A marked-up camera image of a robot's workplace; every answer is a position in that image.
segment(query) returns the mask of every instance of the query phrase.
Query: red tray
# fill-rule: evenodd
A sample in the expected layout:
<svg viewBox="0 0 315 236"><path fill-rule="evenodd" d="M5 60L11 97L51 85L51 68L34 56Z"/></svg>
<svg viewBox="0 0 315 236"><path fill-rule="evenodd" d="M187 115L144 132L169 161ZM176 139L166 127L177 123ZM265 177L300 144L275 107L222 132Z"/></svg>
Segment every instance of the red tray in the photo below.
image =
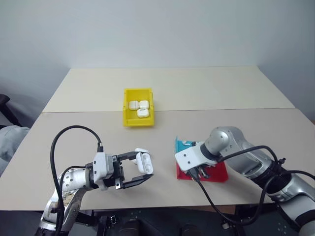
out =
<svg viewBox="0 0 315 236"><path fill-rule="evenodd" d="M224 162L218 163L215 167L206 167L206 173L209 175L209 178L201 177L201 181L208 181L208 182L225 182L228 180L228 175L226 171L226 167ZM176 174L177 179L186 179L191 180L189 175L186 175L184 172L181 171L179 165L176 163Z"/></svg>

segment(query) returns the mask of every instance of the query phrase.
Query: table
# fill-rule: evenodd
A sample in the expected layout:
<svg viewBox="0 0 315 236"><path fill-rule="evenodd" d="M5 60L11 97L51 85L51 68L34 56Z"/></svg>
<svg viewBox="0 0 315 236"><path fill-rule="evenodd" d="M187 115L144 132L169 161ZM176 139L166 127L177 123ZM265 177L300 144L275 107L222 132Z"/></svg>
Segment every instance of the table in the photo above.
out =
<svg viewBox="0 0 315 236"><path fill-rule="evenodd" d="M211 71L205 70L199 73L203 75L197 79L200 82L206 78L212 80L211 76L204 75L205 73L211 74L212 69L210 69ZM54 190L49 164L51 142L61 129L74 124L84 125L94 130L101 137L107 153L120 154L135 148L148 149L155 169L155 175L140 186L124 190L110 188L107 191L100 191L97 189L86 193L81 209L208 205L196 183L176 179L175 139L178 137L184 140L203 141L213 128L220 125L239 127L249 142L254 145L270 146L279 158L287 158L285 168L314 173L315 127L312 123L299 110L295 109L264 75L258 76L263 81L256 80L255 75L261 73L257 71L256 67L248 67L247 69L242 67L239 70L232 68L234 74L231 74L231 68L227 68L226 71L223 67L214 70L219 70L216 75L220 78L224 74L229 74L230 81L232 79L237 80L242 75L247 74L246 80L240 79L243 86L238 86L239 95L236 98L238 102L232 103L231 109L217 110L218 105L215 104L217 101L211 99L212 95L210 94L205 95L206 100L211 101L210 106L208 106L209 102L202 102L205 100L203 96L192 96L190 99L194 100L196 104L201 102L202 107L192 109L191 105L194 103L188 103L182 110L173 111L173 108L176 108L175 105L181 100L177 99L171 104L173 108L164 106L163 103L159 105L157 99L161 98L162 100L163 96L159 95L157 91L161 91L163 86L152 81L154 100L157 104L155 125L136 128L123 127L122 112L115 111L118 104L103 103L108 100L99 95L100 88L112 81L112 77L106 79L105 74L108 73L108 69L70 70L0 178L0 209L42 210L44 208ZM74 78L80 75L79 71L83 75L81 79L79 78L80 82L76 84ZM169 76L168 79L171 78L172 74L179 73L179 69L174 69L174 71L167 69L167 71L164 74ZM86 81L83 78L91 78L91 81ZM243 92L240 90L246 88L250 78L253 81L249 88L259 90L257 100L255 100L255 94L248 87L243 89ZM69 87L69 81L72 81L72 87ZM84 86L90 83L94 84L96 81L98 81L98 86L91 86L91 88L95 88L94 92L87 89L85 94L85 99L87 97L93 98L90 101L91 108L88 103L83 102L77 89L83 91ZM217 93L220 94L219 99L223 99L221 105L226 104L226 107L229 107L228 100L231 100L232 97L228 93L229 99L225 100L224 96L221 95L225 86L222 86L219 81L215 81L213 84L216 85L214 86L216 89L213 88L212 91L219 91ZM115 99L119 99L123 94L118 93L118 91L122 90L125 84L121 84L119 88L115 81L112 83L113 90L116 91L113 96ZM200 88L203 87L203 83L198 84ZM177 89L178 87L165 87L164 90L166 94L171 94L170 90L176 91ZM247 103L248 94L253 101ZM84 165L91 162L95 155L95 146L94 137L84 130L74 129L62 135L56 147L57 173L70 165ZM126 180L139 175L137 167L131 162L124 161L124 170ZM215 204L257 203L261 189L230 168L228 168L228 173L229 180L225 183L205 183L205 188Z"/></svg>

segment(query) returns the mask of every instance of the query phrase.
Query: yellow plastic tray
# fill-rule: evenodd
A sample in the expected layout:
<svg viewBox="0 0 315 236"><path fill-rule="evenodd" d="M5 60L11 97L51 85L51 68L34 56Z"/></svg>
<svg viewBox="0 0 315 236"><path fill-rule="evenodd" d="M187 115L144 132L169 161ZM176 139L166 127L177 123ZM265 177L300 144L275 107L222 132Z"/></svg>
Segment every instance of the yellow plastic tray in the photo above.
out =
<svg viewBox="0 0 315 236"><path fill-rule="evenodd" d="M139 118L137 111L128 108L130 101L149 101L150 115L146 118ZM151 126L154 125L154 107L153 94L151 88L126 88L124 92L124 108L123 108L124 126Z"/></svg>

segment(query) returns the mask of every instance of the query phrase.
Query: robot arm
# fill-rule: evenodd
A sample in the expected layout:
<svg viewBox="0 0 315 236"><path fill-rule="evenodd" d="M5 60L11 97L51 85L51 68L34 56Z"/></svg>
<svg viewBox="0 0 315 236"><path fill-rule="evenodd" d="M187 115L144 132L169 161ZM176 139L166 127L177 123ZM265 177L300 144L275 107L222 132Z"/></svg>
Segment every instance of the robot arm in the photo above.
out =
<svg viewBox="0 0 315 236"><path fill-rule="evenodd" d="M66 236L71 230L79 213L81 201L87 191L100 188L106 190L115 186L116 189L129 188L143 183L153 176L151 168L145 175L132 178L129 182L124 182L124 172L121 166L123 160L141 159L143 152L128 152L120 155L107 155L98 152L92 163L84 168L73 168L66 172L63 178L63 206L64 221L59 235ZM41 217L36 236L54 236L56 233L57 213L54 211L58 205L58 195L55 190L53 196L48 201L44 213Z"/></svg>
<svg viewBox="0 0 315 236"><path fill-rule="evenodd" d="M176 153L175 158L182 171L193 171L206 177L205 166L214 166L225 157L252 147L238 128L218 127L205 142ZM285 171L261 150L240 154L226 162L261 188L279 171ZM301 228L300 235L308 235L305 232L315 228L315 190L296 174L275 177L267 194L278 204L291 225Z"/></svg>

